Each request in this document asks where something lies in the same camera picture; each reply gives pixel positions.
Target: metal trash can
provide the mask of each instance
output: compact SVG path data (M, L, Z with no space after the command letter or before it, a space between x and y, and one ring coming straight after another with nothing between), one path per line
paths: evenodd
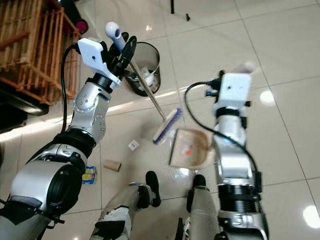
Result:
M158 50L147 42L138 42L136 44L133 59L138 65L146 83L151 91L155 94L161 84L160 78L160 54ZM136 73L128 66L125 79L131 86L132 90L142 97L147 97L147 93L140 85Z

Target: wooden furniture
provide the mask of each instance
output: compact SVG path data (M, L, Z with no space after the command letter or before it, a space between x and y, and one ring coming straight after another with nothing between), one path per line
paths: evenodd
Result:
M61 97L60 68L64 50L81 38L55 0L0 1L0 81L40 103ZM65 63L69 99L78 89L78 54Z

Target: broom handle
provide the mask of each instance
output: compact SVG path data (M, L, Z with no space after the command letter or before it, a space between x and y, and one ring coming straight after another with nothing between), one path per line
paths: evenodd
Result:
M108 22L106 24L106 26L105 26L105 33L109 38L111 38L113 40L113 42L116 45L116 47L118 48L118 50L120 52L122 52L122 50L124 49L124 47L126 45L126 42L125 42L124 38L122 37L122 34L121 34L121 31L120 31L120 28L119 28L118 24L116 24L115 22L112 22L112 21ZM154 94L152 93L150 87L146 83L145 78L141 74L138 65L135 63L135 61L133 59L129 63L129 66L135 72L135 74L136 74L136 76L137 76L137 78L139 80L139 83L142 85L142 87L145 90L146 94L151 99L152 103L154 104L155 108L157 109L157 111L161 115L162 119L164 121L167 120L167 118L164 115L164 112L162 111L162 109L161 109L159 103L157 102Z

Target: tile floor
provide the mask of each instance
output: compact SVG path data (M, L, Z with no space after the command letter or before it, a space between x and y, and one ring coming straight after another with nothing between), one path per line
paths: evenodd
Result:
M81 0L77 7L90 29L86 36L110 41L106 22L154 45L160 52L161 87L156 97L168 113L183 106L191 83L205 81L220 69L232 70L250 60L252 75L248 149L263 172L263 206L272 240L320 238L320 0ZM185 20L188 13L191 20ZM81 64L83 83L91 75ZM190 95L193 111L214 126L212 98L205 88ZM93 151L89 164L97 167L95 185L81 189L78 203L62 218L64 225L48 230L43 239L88 239L101 209L130 181L143 181L148 170L157 172L162 204L136 215L132 239L174 239L178 217L186 217L187 191L194 173L168 166L170 140L151 142L160 123L148 98L133 94L126 83L113 93L107 114L107 134ZM30 127L2 141L0 197L28 158L60 130L61 105L41 117L42 127ZM174 127L196 127L188 113ZM131 151L128 144L140 145ZM119 173L103 168L104 160L122 163ZM206 176L218 203L212 166Z

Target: cardboard tube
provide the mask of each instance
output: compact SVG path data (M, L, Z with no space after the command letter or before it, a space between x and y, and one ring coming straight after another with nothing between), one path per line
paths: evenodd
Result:
M118 173L121 168L121 163L117 161L112 161L112 160L105 160L103 167Z

